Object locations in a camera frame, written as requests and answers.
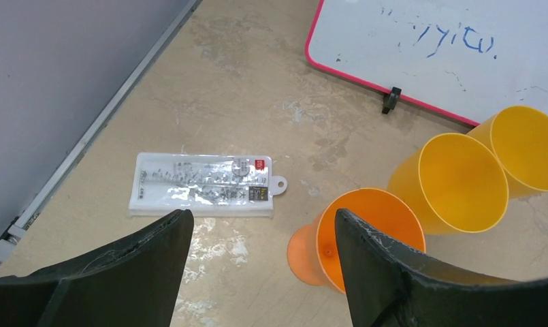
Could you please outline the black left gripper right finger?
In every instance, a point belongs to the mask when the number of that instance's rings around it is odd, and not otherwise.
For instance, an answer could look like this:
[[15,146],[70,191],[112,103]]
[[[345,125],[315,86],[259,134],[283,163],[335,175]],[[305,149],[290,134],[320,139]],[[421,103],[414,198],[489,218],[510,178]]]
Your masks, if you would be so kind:
[[335,234],[354,326],[548,326],[548,278],[513,281],[453,266],[345,208]]

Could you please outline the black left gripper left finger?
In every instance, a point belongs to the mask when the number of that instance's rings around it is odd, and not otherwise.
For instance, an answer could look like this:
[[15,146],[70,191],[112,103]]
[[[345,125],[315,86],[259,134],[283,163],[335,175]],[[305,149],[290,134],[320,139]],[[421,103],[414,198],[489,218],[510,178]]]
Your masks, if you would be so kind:
[[24,277],[0,277],[0,326],[169,326],[193,235],[191,211]]

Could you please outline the orange wine glass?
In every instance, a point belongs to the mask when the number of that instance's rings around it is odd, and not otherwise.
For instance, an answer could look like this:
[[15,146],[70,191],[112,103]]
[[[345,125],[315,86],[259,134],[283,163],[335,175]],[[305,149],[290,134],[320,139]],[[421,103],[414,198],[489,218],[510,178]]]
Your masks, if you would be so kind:
[[335,233],[336,212],[341,208],[414,249],[426,250],[418,218],[399,197],[384,189],[356,189],[337,197],[312,223],[292,235],[287,246],[287,262],[300,281],[345,293]]

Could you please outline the yellow wine glass front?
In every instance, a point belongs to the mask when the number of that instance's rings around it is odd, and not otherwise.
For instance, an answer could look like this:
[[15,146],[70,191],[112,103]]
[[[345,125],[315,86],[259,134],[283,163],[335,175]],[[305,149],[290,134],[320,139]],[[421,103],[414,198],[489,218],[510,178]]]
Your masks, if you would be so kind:
[[431,235],[486,232],[501,222],[509,203],[506,174],[496,156],[458,133],[428,140],[394,170],[387,190]]

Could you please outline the yellow wine glass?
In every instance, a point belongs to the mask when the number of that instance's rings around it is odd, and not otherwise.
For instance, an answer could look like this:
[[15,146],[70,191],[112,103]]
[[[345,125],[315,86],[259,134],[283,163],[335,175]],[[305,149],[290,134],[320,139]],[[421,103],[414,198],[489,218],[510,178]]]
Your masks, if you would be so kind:
[[467,134],[496,156],[511,198],[548,192],[548,115],[528,106],[511,106]]
[[431,235],[486,232],[501,222],[509,203],[506,174],[496,156],[458,133],[428,140],[394,170],[387,190]]

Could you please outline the white plastic packaged item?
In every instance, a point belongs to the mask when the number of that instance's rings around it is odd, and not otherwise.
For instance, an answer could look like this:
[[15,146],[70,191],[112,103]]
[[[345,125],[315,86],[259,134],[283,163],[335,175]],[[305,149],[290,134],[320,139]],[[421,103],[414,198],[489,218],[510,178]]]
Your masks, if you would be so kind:
[[272,174],[265,155],[140,153],[128,214],[164,216],[190,210],[196,217],[267,217],[287,180]]

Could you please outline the red framed whiteboard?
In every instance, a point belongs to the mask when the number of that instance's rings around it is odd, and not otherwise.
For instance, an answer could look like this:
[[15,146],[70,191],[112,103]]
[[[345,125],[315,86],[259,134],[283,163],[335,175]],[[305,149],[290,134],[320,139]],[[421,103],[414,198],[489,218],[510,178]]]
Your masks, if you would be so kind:
[[548,1],[321,1],[315,67],[469,124],[548,114]]

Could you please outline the black whiteboard stand foot left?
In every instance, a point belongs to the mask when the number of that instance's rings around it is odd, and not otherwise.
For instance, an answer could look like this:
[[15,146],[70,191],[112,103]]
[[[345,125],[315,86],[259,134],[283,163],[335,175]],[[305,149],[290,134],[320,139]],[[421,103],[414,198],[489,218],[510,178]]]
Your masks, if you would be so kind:
[[386,93],[383,98],[383,107],[381,110],[382,114],[389,114],[392,110],[396,108],[396,105],[401,96],[402,90],[397,87],[393,87],[390,92]]

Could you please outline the aluminium table edge rail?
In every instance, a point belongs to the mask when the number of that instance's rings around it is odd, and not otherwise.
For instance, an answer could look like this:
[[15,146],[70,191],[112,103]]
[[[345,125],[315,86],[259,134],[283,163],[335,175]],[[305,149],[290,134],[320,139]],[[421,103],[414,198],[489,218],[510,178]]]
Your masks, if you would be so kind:
[[198,1],[0,1],[0,265]]

